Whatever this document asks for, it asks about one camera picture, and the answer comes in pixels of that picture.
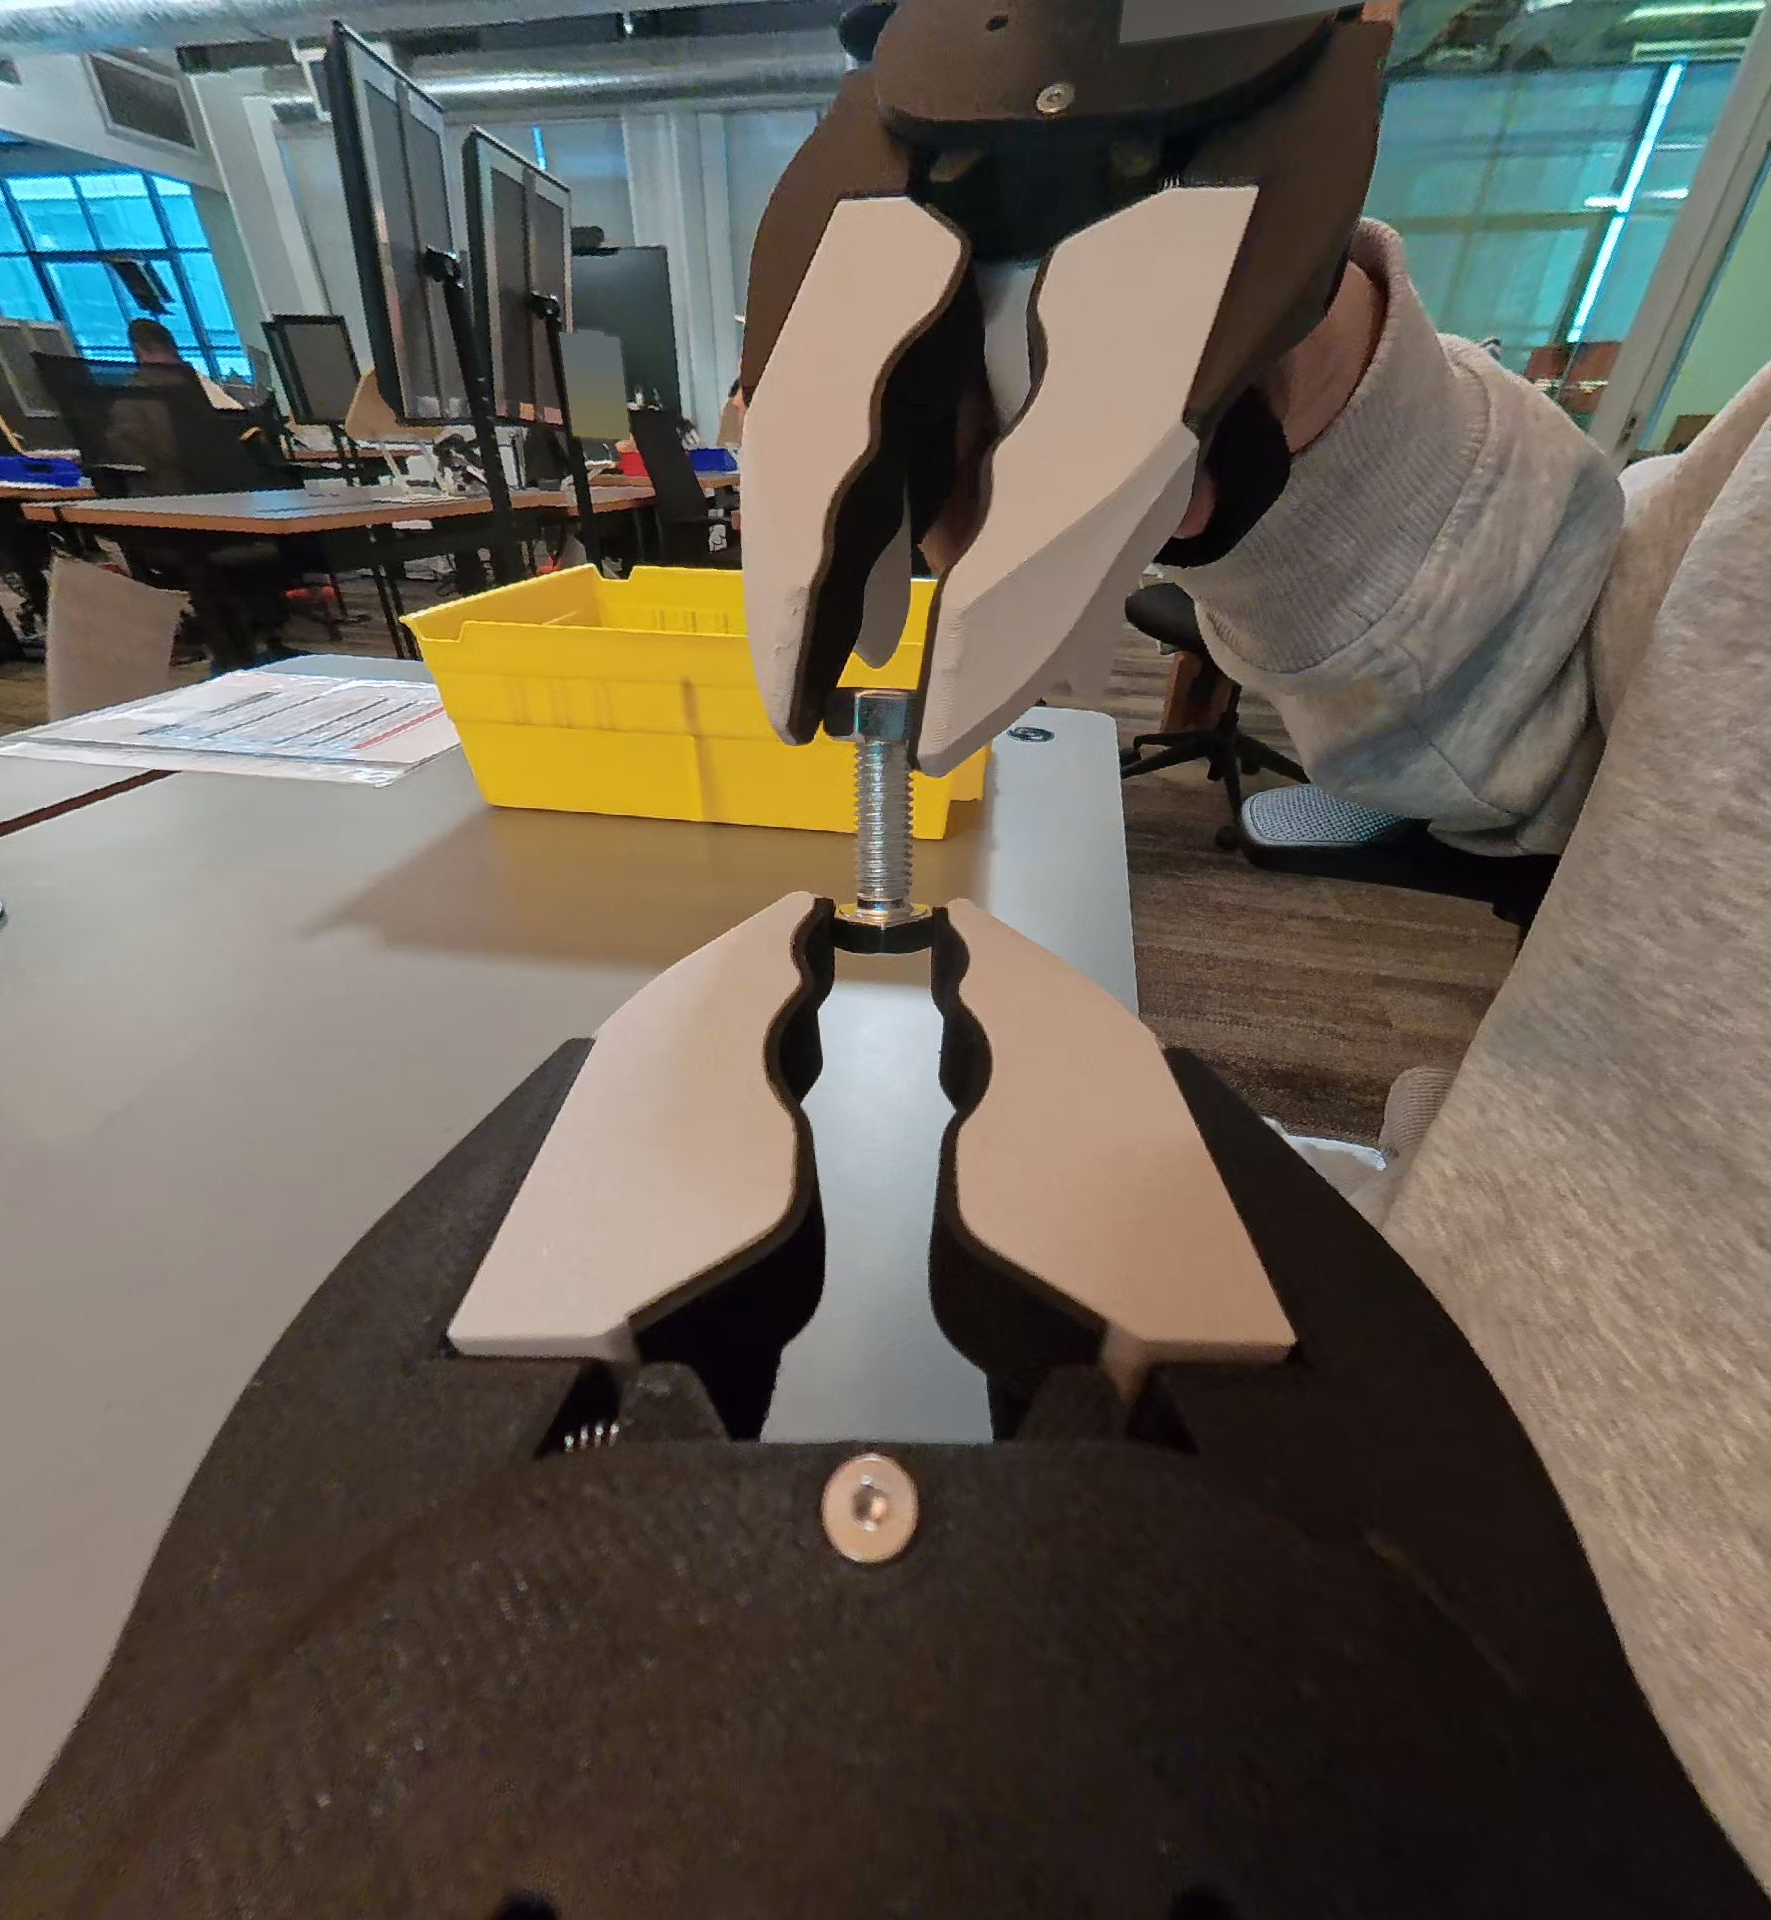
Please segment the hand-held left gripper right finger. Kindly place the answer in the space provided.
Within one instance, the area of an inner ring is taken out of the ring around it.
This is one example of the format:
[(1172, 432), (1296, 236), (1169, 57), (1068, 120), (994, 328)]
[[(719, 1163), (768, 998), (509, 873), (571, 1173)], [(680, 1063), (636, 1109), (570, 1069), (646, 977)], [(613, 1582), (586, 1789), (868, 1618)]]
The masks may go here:
[(991, 1387), (1281, 1365), (1296, 1333), (1153, 1032), (985, 909), (934, 919), (929, 1298)]

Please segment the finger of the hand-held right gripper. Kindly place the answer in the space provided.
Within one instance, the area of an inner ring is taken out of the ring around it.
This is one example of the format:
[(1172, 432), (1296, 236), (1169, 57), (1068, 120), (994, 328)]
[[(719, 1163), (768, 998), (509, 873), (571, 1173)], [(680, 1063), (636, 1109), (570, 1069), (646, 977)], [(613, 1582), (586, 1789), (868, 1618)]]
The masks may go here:
[(931, 612), (931, 776), (1040, 699), (1103, 687), (1122, 607), (1191, 498), (1191, 385), (1257, 198), (1253, 184), (1162, 188), (1040, 265), (1033, 384), (987, 456), (976, 529)]
[(887, 396), (960, 289), (966, 236), (903, 198), (843, 202), (750, 389), (741, 559), (772, 728), (807, 745), (850, 659), (897, 652), (912, 602), (905, 411)]

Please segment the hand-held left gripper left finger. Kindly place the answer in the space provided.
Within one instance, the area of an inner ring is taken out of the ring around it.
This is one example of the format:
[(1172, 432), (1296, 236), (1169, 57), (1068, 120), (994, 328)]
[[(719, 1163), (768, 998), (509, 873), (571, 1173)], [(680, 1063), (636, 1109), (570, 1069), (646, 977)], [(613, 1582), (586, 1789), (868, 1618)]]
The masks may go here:
[(784, 1039), (820, 1004), (826, 919), (787, 894), (604, 1021), (446, 1327), (459, 1358), (636, 1359), (802, 1221), (817, 1176)]

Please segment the silver hex bolt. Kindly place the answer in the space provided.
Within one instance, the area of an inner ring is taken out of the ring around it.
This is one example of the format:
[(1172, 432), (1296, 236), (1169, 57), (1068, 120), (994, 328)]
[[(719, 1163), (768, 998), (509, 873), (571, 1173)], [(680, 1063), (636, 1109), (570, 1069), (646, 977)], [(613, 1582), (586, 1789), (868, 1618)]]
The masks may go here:
[(855, 739), (855, 889), (834, 911), (833, 941), (864, 958), (929, 947), (934, 911), (915, 899), (912, 768), (903, 741)]

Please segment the yellow plastic bin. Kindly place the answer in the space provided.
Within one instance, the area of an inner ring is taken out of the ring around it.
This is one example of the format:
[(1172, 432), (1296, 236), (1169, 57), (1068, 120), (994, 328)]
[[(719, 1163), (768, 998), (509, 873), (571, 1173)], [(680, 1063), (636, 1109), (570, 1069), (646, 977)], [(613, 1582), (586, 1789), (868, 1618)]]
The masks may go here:
[(499, 809), (682, 825), (856, 828), (856, 752), (769, 728), (727, 568), (589, 566), (403, 617)]

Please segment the person's right forearm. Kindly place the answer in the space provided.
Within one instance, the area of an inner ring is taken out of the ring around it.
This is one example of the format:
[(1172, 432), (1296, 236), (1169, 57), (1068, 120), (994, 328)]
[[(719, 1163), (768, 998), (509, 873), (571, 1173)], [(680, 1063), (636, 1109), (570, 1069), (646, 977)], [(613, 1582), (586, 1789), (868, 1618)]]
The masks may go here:
[(1381, 303), (1350, 396), (1224, 556), (1168, 568), (1334, 801), (1558, 855), (1603, 755), (1588, 629), (1617, 478), (1551, 398), (1435, 328), (1393, 228), (1355, 226), (1349, 278)]

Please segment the long brown-edged office desk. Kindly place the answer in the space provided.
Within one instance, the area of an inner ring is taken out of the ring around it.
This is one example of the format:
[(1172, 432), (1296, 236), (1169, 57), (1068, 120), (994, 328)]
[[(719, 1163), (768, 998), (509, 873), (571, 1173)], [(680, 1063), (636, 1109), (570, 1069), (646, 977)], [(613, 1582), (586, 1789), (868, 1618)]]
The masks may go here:
[(463, 590), (495, 584), (484, 497), (370, 485), (65, 498), (33, 502), (23, 518), (64, 538), (110, 543), (141, 570), (161, 570), (187, 587), (214, 575), (224, 557), (334, 573), (396, 573), (442, 557)]

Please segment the person's right hand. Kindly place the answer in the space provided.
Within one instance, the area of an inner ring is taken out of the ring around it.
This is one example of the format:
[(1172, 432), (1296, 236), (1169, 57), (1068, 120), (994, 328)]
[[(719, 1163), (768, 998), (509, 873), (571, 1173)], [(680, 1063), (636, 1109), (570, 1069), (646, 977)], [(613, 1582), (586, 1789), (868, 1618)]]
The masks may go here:
[(951, 457), (951, 492), (917, 540), (921, 573), (943, 579), (956, 566), (963, 552), (978, 538), (987, 514), (987, 492), (994, 468), (994, 450), (1003, 432), (987, 369), (976, 372), (960, 396), (955, 415), (955, 452)]

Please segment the large black display screen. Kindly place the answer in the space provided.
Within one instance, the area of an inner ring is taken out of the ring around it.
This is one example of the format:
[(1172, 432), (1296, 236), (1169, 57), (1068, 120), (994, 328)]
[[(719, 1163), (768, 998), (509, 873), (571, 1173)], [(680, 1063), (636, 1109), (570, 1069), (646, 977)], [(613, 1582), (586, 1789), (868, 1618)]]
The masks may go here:
[(657, 247), (571, 254), (570, 317), (578, 332), (619, 342), (633, 402), (684, 417), (668, 261)]

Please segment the black monitors on pole stand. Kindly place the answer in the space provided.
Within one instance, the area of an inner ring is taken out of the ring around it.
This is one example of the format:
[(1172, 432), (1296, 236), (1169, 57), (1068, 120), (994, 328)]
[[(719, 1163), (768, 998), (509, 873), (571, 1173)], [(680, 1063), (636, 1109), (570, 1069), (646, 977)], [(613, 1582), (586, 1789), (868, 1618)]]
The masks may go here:
[(522, 556), (459, 251), (445, 117), (425, 87), (338, 19), (329, 28), (322, 83), (376, 388), (408, 426), (472, 426), (492, 579), (513, 584)]
[(567, 476), (578, 540), (586, 562), (599, 566), (604, 550), (562, 364), (570, 296), (570, 192), (562, 180), (481, 129), (465, 134), (463, 176), (495, 419), (552, 437)]

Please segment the black mesh office chair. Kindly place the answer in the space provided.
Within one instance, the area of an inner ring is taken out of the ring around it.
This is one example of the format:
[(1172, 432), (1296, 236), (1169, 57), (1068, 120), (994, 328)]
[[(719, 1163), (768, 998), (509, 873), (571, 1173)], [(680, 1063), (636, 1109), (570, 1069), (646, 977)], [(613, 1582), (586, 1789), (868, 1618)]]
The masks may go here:
[(1556, 855), (1464, 852), (1424, 823), (1346, 805), (1303, 783), (1249, 796), (1231, 842), (1269, 871), (1471, 899), (1520, 933), (1535, 922), (1558, 867)]

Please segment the small black monitor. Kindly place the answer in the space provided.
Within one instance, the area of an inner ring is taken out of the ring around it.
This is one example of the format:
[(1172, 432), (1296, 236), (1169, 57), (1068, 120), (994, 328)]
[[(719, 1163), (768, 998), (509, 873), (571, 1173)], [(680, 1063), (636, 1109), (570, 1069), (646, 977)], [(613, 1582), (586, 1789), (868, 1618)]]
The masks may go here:
[(343, 429), (366, 372), (345, 319), (274, 314), (264, 335), (292, 423)]

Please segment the laminated paper sheet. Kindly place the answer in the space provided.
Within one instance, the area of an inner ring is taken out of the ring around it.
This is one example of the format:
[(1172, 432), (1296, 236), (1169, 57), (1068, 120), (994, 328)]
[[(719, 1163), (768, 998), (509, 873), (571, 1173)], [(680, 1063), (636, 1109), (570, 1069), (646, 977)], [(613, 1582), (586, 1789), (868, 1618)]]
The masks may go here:
[(430, 681), (259, 667), (0, 739), (0, 757), (388, 787), (457, 754)]

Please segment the person in grey hoodie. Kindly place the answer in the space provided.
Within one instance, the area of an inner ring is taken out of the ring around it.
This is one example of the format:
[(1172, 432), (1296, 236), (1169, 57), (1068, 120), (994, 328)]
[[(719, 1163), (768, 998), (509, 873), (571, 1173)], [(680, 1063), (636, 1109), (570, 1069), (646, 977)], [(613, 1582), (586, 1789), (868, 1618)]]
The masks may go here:
[(1605, 745), (1385, 1224), (1771, 1896), (1771, 364), (1630, 476)]

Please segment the large paned window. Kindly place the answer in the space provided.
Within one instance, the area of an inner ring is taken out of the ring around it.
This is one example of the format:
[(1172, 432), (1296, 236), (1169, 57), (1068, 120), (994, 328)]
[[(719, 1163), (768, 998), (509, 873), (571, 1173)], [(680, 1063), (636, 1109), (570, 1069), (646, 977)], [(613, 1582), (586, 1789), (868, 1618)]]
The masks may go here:
[(0, 174), (0, 319), (57, 322), (82, 355), (129, 362), (142, 306), (117, 260), (161, 284), (158, 321), (181, 358), (217, 377), (244, 372), (246, 342), (189, 184), (138, 171)]

